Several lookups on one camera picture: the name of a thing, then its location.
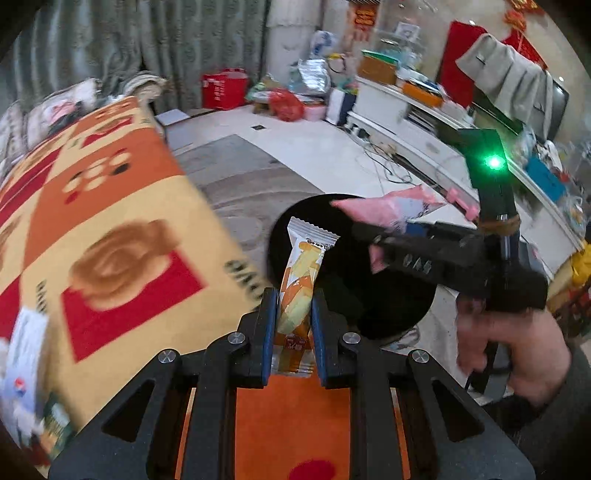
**metal screw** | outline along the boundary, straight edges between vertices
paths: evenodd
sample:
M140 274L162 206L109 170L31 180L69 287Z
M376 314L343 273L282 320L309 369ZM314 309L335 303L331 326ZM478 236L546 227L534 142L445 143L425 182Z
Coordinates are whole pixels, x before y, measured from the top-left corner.
M425 350L415 350L413 352L413 360L418 364L426 364L429 358L429 354Z
M246 336L241 332L232 332L228 335L228 342L232 345L240 345L244 340L246 340Z
M158 354L158 361L161 364L169 364L177 357L177 354L174 350L162 350Z
M361 341L361 337L358 333L355 332L347 332L343 335L343 341L348 343L349 345L355 345Z

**orange snack wrapper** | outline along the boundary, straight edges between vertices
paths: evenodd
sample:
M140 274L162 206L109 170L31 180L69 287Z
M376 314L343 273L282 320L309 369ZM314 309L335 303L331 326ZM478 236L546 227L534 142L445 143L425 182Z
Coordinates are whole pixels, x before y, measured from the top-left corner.
M287 232L292 250L279 292L271 372L309 377L315 363L309 338L314 281L324 254L339 237L295 217Z

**television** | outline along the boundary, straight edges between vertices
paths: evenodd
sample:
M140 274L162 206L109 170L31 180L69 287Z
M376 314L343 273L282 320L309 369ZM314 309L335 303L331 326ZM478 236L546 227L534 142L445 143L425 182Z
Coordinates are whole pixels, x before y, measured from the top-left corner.
M558 133L558 129L560 128L560 124L562 123L562 118L564 116L564 111L566 110L566 105L569 102L569 93L562 86L560 86L556 82L556 80L553 81L552 91L552 117L550 121L550 129L548 130L548 140L554 140L554 138L556 137L556 133ZM502 123L512 132L519 134L523 130L523 124L519 120L509 119L504 114L502 114L501 111L498 108L496 108L492 104L492 102L486 97L486 95L476 87L474 87L474 99L472 103L474 104L477 110L483 111L491 117L495 118L498 122ZM530 126L534 129L538 141L542 143L544 142L543 122L543 112L534 111L534 113L532 114Z

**sleeve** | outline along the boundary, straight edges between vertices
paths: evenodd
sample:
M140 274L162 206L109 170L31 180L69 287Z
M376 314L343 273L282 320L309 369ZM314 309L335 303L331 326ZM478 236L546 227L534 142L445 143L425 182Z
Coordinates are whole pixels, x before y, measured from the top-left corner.
M514 396L485 407L532 463L538 479L575 478L591 445L591 368L572 348L572 362L554 400L535 411Z

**blue box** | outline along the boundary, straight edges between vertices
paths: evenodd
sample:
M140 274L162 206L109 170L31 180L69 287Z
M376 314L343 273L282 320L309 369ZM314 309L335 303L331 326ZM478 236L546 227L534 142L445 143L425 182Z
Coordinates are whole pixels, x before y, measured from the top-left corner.
M566 186L538 157L530 158L525 171L554 203L566 192Z

